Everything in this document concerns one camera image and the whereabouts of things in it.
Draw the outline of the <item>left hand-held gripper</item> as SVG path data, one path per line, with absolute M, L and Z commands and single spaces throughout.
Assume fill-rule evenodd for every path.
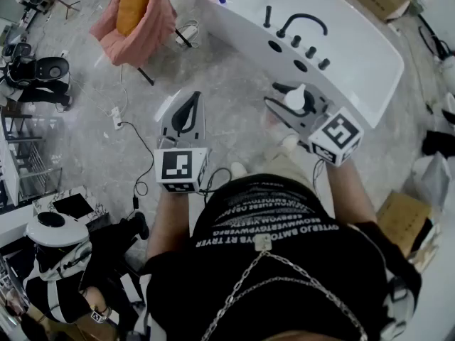
M 165 98 L 154 120 L 160 123 L 158 148 L 154 150 L 156 182 L 169 193 L 197 193 L 208 167 L 208 148 L 175 140 L 205 138 L 205 104 L 199 91 L 180 90 Z

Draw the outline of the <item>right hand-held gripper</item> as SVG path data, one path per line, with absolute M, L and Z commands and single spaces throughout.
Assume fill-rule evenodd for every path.
M 345 108 L 328 101 L 320 89 L 310 83 L 272 87 L 284 95 L 283 103 L 265 97 L 268 110 L 299 136 L 299 143 L 332 166 L 340 166 L 359 147 L 364 131 Z

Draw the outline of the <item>white bathtub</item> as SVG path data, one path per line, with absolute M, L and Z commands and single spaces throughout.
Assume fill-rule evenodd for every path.
M 323 96 L 366 127 L 378 125 L 404 70 L 401 55 L 386 37 L 345 0 L 196 0 L 207 31 L 241 52 L 280 83 L 310 83 Z M 271 27 L 263 26 L 266 6 L 272 7 Z M 298 18 L 284 38 L 276 33 L 296 13 L 321 19 Z M 298 48 L 291 46 L 301 36 Z M 305 56 L 314 46 L 312 59 Z M 318 64 L 331 63 L 325 70 Z

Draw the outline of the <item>person's left forearm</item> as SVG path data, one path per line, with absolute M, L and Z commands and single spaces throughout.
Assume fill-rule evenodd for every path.
M 166 252 L 181 251 L 190 239 L 187 194 L 161 191 L 146 249 L 146 260 Z

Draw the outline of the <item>person's right forearm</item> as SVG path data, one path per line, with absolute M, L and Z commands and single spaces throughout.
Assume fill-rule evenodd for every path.
M 341 166 L 326 166 L 335 217 L 345 224 L 377 222 L 358 170 L 351 159 Z

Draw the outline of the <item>person's beige trousers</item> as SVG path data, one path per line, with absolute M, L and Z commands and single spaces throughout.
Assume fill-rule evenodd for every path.
M 284 178 L 295 180 L 308 188 L 313 194 L 316 193 L 314 185 L 310 182 L 304 170 L 300 168 L 290 155 L 293 152 L 288 152 L 281 147 L 281 143 L 265 153 L 265 165 L 261 174 L 278 175 Z

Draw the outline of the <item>black curved faucet spout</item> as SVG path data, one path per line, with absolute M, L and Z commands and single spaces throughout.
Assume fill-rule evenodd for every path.
M 315 16 L 313 16 L 311 14 L 307 14 L 307 13 L 296 13 L 296 14 L 291 15 L 287 19 L 285 24 L 282 26 L 282 28 L 277 31 L 277 33 L 276 33 L 277 37 L 278 38 L 284 38 L 285 35 L 286 35 L 286 31 L 287 31 L 288 27 L 290 27 L 292 22 L 297 20 L 298 18 L 308 19 L 310 21 L 313 21 L 313 22 L 317 23 L 322 28 L 323 35 L 324 36 L 328 35 L 328 27 L 321 19 L 319 19 L 319 18 L 317 18 L 317 17 L 315 17 Z

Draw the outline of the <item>pink padded lounge chair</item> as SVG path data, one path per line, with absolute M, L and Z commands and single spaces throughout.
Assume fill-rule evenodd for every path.
M 113 65 L 131 65 L 152 85 L 141 69 L 149 57 L 176 30 L 176 11 L 169 0 L 149 0 L 146 13 L 129 36 L 116 28 L 120 0 L 111 0 L 90 33 L 101 44 Z

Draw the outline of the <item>orange cushion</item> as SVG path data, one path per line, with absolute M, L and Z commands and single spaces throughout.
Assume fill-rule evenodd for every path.
M 146 13 L 149 0 L 120 0 L 116 28 L 129 36 Z

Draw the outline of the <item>black shell backpack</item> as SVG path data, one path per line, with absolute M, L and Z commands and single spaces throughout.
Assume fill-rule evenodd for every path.
M 455 135 L 440 131 L 427 131 L 422 142 L 422 153 L 432 156 L 437 152 L 445 158 L 455 156 Z
M 69 73 L 69 62 L 62 57 L 46 57 L 36 61 L 36 79 L 47 82 L 59 80 Z

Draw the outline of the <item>black tablet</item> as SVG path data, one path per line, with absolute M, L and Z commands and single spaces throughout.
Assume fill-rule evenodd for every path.
M 60 214 L 71 216 L 76 220 L 93 212 L 93 208 L 80 193 L 54 201 L 53 206 Z

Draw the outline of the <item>white plastic bag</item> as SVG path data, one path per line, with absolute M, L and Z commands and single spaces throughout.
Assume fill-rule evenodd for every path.
M 438 210 L 444 208 L 452 176 L 449 164 L 440 152 L 421 157 L 414 162 L 412 181 L 421 200 Z

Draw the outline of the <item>white shell backpack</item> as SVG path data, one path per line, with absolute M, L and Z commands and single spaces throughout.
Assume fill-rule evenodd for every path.
M 26 225 L 25 235 L 36 244 L 51 248 L 69 247 L 89 239 L 83 223 L 55 212 L 38 213 Z

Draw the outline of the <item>person's black printed t-shirt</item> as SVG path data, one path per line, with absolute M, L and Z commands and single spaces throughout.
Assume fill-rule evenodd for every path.
M 309 331 L 386 341 L 413 316 L 422 278 L 372 223 L 330 217 L 278 175 L 209 199 L 181 251 L 150 258 L 148 311 L 168 341 L 263 341 Z

